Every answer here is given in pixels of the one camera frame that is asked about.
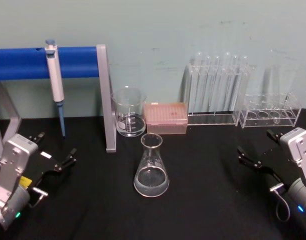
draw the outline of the micropipette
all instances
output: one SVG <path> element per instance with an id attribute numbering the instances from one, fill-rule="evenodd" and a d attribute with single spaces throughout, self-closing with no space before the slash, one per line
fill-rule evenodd
<path id="1" fill-rule="evenodd" d="M 58 116 L 61 124 L 62 135 L 65 137 L 65 125 L 64 125 L 64 92 L 62 85 L 62 76 L 60 69 L 58 46 L 55 44 L 55 40 L 48 39 L 45 41 L 47 44 L 45 48 L 46 61 L 48 66 L 49 79 L 51 81 L 52 93 L 54 102 L 58 107 Z"/>

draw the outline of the black tabletop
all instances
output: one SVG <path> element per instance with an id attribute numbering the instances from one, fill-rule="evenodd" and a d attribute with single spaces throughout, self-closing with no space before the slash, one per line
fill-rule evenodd
<path id="1" fill-rule="evenodd" d="M 275 196 L 265 178 L 240 165 L 237 146 L 261 154 L 275 147 L 265 127 L 189 126 L 186 135 L 163 135 L 161 156 L 169 188 L 145 198 L 133 187 L 143 148 L 140 136 L 117 135 L 117 152 L 106 153 L 102 117 L 24 119 L 25 137 L 45 132 L 41 148 L 59 160 L 77 148 L 67 174 L 46 179 L 48 198 L 25 208 L 4 240 L 206 240 L 306 239 L 306 218 L 275 216 Z M 298 127 L 306 129 L 306 109 Z M 273 127 L 286 133 L 291 127 Z"/>

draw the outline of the blue horizontal bar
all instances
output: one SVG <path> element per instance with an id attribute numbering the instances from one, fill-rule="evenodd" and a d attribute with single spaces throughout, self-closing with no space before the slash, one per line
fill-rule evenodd
<path id="1" fill-rule="evenodd" d="M 99 77 L 95 46 L 59 47 L 62 78 Z M 44 48 L 0 49 L 0 81 L 48 79 Z"/>

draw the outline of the light blue wall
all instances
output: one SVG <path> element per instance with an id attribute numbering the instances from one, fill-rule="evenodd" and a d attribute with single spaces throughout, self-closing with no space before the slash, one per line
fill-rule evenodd
<path id="1" fill-rule="evenodd" d="M 47 38 L 106 44 L 113 87 L 139 85 L 150 101 L 176 100 L 196 51 L 247 54 L 256 64 L 275 49 L 300 61 L 292 89 L 306 108 L 306 0 L 0 0 L 0 48 Z M 48 79 L 6 85 L 22 117 L 56 116 Z M 97 115 L 98 92 L 97 79 L 64 79 L 65 116 Z"/>

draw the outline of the glass flask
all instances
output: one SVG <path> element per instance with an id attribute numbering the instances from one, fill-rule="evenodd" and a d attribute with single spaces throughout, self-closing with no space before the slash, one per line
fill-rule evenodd
<path id="1" fill-rule="evenodd" d="M 146 129 L 143 108 L 146 96 L 135 87 L 124 87 L 111 95 L 116 130 L 122 136 L 136 137 Z"/>
<path id="2" fill-rule="evenodd" d="M 162 137 L 155 133 L 141 138 L 144 152 L 134 177 L 134 187 L 145 197 L 158 197 L 169 187 L 169 177 L 160 155 Z"/>

